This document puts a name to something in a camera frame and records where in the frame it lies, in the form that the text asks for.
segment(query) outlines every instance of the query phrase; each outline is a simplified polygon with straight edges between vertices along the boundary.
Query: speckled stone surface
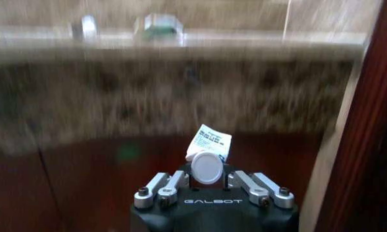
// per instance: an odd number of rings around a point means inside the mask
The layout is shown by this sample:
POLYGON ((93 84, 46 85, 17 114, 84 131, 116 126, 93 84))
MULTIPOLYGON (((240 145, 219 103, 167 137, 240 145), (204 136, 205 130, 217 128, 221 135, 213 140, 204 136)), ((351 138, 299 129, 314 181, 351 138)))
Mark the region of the speckled stone surface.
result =
POLYGON ((101 28, 132 28, 139 16, 173 14, 187 28, 279 30, 287 3, 272 0, 0 0, 0 25, 66 26, 93 15, 101 28))
POLYGON ((291 0, 287 31, 371 33, 380 0, 291 0))
POLYGON ((0 67, 0 154, 132 135, 322 132, 350 62, 66 63, 0 67))

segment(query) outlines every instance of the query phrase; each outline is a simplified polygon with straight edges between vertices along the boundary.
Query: white packaging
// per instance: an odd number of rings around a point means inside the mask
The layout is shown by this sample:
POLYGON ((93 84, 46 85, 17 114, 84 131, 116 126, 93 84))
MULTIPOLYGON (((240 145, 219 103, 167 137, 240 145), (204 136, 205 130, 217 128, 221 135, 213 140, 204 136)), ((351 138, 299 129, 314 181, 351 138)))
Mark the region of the white packaging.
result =
POLYGON ((200 151, 208 151, 216 154, 221 161, 225 162, 229 153, 231 138, 232 136, 229 134, 220 133, 201 124, 191 141, 185 160, 192 161, 200 151))

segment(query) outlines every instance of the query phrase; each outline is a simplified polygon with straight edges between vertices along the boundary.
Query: white bottle cap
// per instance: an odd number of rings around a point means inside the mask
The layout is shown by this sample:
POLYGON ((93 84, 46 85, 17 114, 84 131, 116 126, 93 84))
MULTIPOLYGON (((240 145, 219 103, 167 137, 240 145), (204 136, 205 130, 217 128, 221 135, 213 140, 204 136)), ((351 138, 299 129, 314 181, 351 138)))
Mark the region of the white bottle cap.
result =
POLYGON ((199 183, 213 184, 223 173, 223 162, 217 155, 208 151, 199 152, 191 163, 191 172, 199 183))

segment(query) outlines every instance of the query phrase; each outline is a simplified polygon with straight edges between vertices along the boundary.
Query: screw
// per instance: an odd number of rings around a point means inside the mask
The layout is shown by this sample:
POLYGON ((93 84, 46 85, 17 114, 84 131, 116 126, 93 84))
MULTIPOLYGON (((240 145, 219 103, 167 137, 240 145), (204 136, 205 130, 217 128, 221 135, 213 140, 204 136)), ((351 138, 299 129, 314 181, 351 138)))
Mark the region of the screw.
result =
POLYGON ((260 207, 267 207, 268 205, 269 205, 269 199, 268 199, 268 197, 261 197, 259 199, 259 206, 260 207))
POLYGON ((290 189, 286 187, 280 187, 279 188, 279 194, 282 194, 283 196, 288 196, 290 195, 290 189))
POLYGON ((139 195, 144 197, 149 194, 149 189, 147 187, 141 187, 137 192, 139 192, 139 195))
POLYGON ((167 197, 159 198, 159 207, 165 208, 169 205, 169 199, 167 197))

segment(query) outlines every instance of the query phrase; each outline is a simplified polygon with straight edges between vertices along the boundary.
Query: dark wood surface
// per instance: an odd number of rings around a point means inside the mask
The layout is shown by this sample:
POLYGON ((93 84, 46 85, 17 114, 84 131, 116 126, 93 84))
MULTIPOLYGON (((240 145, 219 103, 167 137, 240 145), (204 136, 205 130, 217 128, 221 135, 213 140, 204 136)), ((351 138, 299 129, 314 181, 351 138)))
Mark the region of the dark wood surface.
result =
MULTIPOLYGON (((42 153, 66 231, 127 231, 133 193, 157 172, 184 164, 191 136, 87 141, 42 153)), ((261 171, 300 205, 320 134, 235 135, 228 163, 261 171)))
POLYGON ((367 170, 375 157, 380 155, 380 141, 386 129, 387 0, 382 6, 331 172, 316 224, 319 232, 350 231, 348 222, 358 214, 355 204, 362 190, 367 189, 367 170))
POLYGON ((387 231, 387 133, 378 156, 372 157, 352 211, 348 231, 387 231))
POLYGON ((56 231, 60 217, 38 154, 0 159, 0 232, 56 231))

